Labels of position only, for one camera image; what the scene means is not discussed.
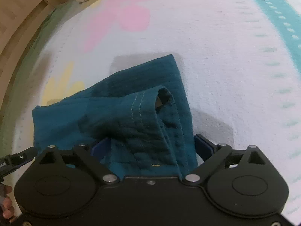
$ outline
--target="human hand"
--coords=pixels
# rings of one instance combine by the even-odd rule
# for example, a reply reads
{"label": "human hand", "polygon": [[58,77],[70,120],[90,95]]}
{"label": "human hand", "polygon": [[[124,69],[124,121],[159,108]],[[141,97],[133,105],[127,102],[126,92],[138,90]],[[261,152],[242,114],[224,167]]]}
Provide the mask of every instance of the human hand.
{"label": "human hand", "polygon": [[[13,191],[13,188],[11,186],[7,186],[5,185],[5,189],[6,189],[6,194],[9,194],[10,192]],[[12,223],[14,220],[16,220],[16,217],[14,216],[15,213],[15,209],[13,207],[13,202],[11,201],[11,199],[6,196],[5,199],[3,200],[2,204],[1,204],[1,208],[2,208],[2,216],[5,219],[10,219],[9,222]]]}

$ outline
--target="fabric fold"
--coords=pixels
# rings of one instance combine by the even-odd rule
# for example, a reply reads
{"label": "fabric fold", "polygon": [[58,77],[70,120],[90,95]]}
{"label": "fabric fold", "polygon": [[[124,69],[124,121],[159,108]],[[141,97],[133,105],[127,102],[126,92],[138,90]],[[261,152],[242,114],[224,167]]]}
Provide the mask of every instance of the fabric fold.
{"label": "fabric fold", "polygon": [[41,149],[71,149],[109,137],[110,152],[100,162],[121,178],[182,177],[197,166],[191,114],[172,55],[117,72],[59,103],[37,106],[33,119],[34,145]]}

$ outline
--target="pink pattern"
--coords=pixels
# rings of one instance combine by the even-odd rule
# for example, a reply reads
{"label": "pink pattern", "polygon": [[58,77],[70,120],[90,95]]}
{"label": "pink pattern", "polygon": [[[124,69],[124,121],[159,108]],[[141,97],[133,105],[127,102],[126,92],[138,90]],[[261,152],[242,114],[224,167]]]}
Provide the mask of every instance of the pink pattern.
{"label": "pink pattern", "polygon": [[138,5],[147,0],[106,0],[104,10],[94,15],[85,29],[84,51],[89,52],[106,36],[115,22],[129,32],[144,31],[150,23],[149,9]]}

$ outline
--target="metal bolt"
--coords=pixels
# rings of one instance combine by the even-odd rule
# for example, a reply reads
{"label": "metal bolt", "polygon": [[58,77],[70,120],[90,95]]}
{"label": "metal bolt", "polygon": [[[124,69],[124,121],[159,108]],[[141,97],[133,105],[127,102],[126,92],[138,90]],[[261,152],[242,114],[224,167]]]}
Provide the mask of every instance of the metal bolt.
{"label": "metal bolt", "polygon": [[117,176],[113,174],[107,174],[102,177],[103,181],[106,182],[115,182],[117,180]]}
{"label": "metal bolt", "polygon": [[32,226],[30,222],[23,222],[22,226]]}
{"label": "metal bolt", "polygon": [[197,182],[201,178],[199,175],[196,175],[196,174],[188,174],[188,175],[186,175],[185,179],[189,182]]}
{"label": "metal bolt", "polygon": [[147,184],[148,184],[148,185],[154,185],[155,183],[156,183],[156,181],[153,181],[153,180],[147,181]]}

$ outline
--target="finger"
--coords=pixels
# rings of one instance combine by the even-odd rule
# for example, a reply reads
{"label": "finger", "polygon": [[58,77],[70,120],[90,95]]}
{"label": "finger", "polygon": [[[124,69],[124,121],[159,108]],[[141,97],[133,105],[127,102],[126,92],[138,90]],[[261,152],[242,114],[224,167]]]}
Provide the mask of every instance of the finger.
{"label": "finger", "polygon": [[9,222],[12,223],[12,222],[15,221],[16,219],[17,219],[17,217],[16,217],[16,216],[13,216],[13,217],[9,220]]}
{"label": "finger", "polygon": [[10,209],[11,206],[13,205],[13,202],[8,196],[6,196],[5,199],[3,200],[2,205],[4,206],[5,209]]}
{"label": "finger", "polygon": [[13,191],[13,187],[12,186],[5,185],[5,189],[6,189],[6,194],[9,194],[10,192]]}
{"label": "finger", "polygon": [[14,213],[15,209],[11,207],[10,209],[5,210],[2,215],[5,219],[9,219],[14,215]]}

